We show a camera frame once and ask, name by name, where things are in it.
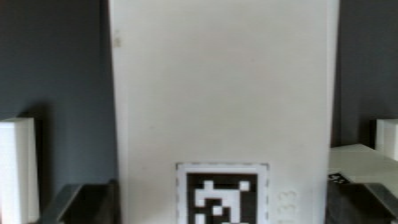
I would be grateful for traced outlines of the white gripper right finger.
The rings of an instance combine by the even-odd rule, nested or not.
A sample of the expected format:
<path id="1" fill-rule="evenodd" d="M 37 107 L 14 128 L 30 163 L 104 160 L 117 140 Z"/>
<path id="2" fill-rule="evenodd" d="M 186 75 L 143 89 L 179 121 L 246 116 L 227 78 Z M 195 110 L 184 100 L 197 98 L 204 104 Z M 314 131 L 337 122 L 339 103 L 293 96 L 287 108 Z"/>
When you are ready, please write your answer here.
<path id="1" fill-rule="evenodd" d="M 328 183 L 324 224 L 398 224 L 398 197 L 378 183 Z"/>

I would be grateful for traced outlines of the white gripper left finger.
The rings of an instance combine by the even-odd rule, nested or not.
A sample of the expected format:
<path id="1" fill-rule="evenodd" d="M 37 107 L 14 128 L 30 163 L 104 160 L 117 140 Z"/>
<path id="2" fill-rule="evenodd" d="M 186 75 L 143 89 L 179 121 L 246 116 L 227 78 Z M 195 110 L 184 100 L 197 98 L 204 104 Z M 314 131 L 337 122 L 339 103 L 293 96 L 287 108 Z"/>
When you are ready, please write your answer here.
<path id="1" fill-rule="evenodd" d="M 67 184 L 37 224 L 118 224 L 118 185 Z"/>

